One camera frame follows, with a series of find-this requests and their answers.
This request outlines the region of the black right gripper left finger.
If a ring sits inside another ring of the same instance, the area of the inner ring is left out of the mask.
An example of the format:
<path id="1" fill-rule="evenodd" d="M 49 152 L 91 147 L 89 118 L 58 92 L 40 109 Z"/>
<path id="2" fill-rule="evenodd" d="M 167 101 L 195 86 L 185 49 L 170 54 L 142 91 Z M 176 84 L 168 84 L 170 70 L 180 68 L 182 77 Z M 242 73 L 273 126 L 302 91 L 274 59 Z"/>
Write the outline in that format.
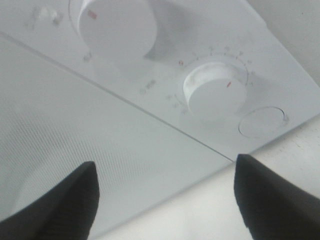
<path id="1" fill-rule="evenodd" d="M 86 240 L 100 200 L 96 164 L 86 161 L 46 194 L 0 222 L 2 240 Z"/>

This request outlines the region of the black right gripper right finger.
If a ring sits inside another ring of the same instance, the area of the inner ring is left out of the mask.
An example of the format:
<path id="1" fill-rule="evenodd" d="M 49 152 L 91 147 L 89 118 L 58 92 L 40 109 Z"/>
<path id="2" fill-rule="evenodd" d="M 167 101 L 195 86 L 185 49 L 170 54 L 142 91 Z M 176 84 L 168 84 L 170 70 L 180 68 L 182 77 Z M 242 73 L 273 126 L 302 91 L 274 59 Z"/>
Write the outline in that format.
<path id="1" fill-rule="evenodd" d="M 254 240 L 318 240 L 320 200 L 249 154 L 235 162 L 234 196 Z"/>

